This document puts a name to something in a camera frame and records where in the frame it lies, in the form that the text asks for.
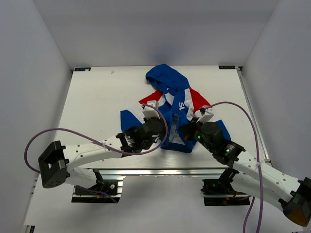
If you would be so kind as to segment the blue white red jacket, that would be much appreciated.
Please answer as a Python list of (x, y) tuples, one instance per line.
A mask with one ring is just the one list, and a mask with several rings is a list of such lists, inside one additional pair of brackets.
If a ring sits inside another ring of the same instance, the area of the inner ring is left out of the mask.
[(161, 145), (164, 150), (191, 153), (196, 141), (185, 140), (179, 127), (201, 116), (200, 108), (210, 103), (201, 94), (190, 87), (188, 79), (167, 64), (153, 67), (146, 73), (146, 80), (155, 88), (155, 92), (138, 103), (121, 111), (121, 130), (124, 132), (143, 124), (142, 104), (157, 101), (159, 111), (168, 124), (169, 136)]

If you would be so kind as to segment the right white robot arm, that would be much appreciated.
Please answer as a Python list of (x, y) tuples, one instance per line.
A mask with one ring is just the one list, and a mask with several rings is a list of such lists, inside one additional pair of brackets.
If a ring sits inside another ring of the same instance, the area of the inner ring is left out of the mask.
[(311, 180), (295, 178), (259, 162), (241, 145), (225, 138), (215, 122), (192, 122), (180, 128), (186, 140), (196, 140), (227, 169), (216, 189), (261, 199), (283, 212), (291, 222), (306, 227), (311, 219)]

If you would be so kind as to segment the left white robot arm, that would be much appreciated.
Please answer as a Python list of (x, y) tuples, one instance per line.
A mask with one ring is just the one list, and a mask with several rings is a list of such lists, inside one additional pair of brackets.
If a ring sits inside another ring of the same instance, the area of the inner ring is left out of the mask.
[(142, 153), (165, 135), (163, 120), (151, 118), (99, 143), (63, 146), (60, 141), (51, 142), (38, 159), (42, 186), (49, 189), (68, 183), (97, 194), (103, 187), (99, 172), (83, 165)]

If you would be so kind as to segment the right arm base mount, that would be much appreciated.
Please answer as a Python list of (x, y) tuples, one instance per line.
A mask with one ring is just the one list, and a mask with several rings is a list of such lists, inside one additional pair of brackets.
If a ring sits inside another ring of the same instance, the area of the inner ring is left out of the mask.
[(232, 188), (221, 187), (217, 179), (202, 180), (204, 206), (249, 206), (250, 196)]

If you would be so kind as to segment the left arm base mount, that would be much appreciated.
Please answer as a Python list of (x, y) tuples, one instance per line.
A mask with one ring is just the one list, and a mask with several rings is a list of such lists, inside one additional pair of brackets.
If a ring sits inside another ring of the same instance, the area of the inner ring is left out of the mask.
[(103, 183), (91, 188), (74, 187), (72, 203), (117, 204), (121, 198), (124, 176), (103, 176)]

